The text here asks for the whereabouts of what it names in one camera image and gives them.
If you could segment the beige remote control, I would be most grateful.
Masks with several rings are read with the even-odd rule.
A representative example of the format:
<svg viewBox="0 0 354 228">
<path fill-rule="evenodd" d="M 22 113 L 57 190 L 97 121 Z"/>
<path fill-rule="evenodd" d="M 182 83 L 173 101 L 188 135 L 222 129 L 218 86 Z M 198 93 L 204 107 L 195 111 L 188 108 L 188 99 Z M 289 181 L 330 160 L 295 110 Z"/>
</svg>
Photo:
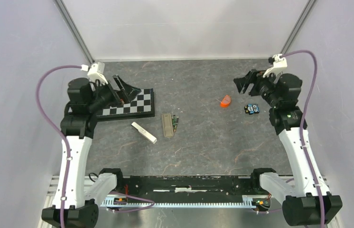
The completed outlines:
<svg viewBox="0 0 354 228">
<path fill-rule="evenodd" d="M 174 128 L 172 122 L 172 115 L 170 113 L 165 113 L 161 115 L 163 134 L 166 138 L 171 138 L 174 136 Z"/>
</svg>

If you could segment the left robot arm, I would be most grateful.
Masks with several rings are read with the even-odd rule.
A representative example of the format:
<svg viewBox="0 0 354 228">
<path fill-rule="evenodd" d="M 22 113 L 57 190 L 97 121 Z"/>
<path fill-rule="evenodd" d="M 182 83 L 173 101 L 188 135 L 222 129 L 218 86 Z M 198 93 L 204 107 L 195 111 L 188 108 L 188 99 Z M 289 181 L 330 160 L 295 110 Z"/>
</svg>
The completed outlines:
<svg viewBox="0 0 354 228">
<path fill-rule="evenodd" d="M 93 228 L 99 206 L 112 193 L 126 185 L 119 168 L 104 168 L 88 191 L 84 190 L 86 162 L 98 123 L 97 114 L 108 106 L 133 101 L 141 89 L 113 76 L 117 90 L 99 80 L 77 78 L 68 84 L 68 97 L 59 131 L 63 144 L 60 179 L 52 206 L 42 210 L 44 222 L 56 228 Z"/>
</svg>

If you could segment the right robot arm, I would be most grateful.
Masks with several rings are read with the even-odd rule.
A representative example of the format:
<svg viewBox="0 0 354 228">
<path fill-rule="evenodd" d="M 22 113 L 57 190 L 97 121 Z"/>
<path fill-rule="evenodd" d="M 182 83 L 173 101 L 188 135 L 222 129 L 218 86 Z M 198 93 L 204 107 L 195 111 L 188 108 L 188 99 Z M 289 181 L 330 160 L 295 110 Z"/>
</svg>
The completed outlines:
<svg viewBox="0 0 354 228">
<path fill-rule="evenodd" d="M 279 77 L 262 74 L 253 69 L 234 83 L 239 93 L 260 96 L 270 106 L 269 120 L 284 146 L 295 184 L 289 185 L 272 168 L 257 168 L 251 174 L 250 188 L 256 194 L 266 191 L 273 196 L 290 226 L 327 225 L 343 202 L 331 193 L 312 153 L 305 116 L 297 105 L 302 81 L 288 73 Z"/>
</svg>

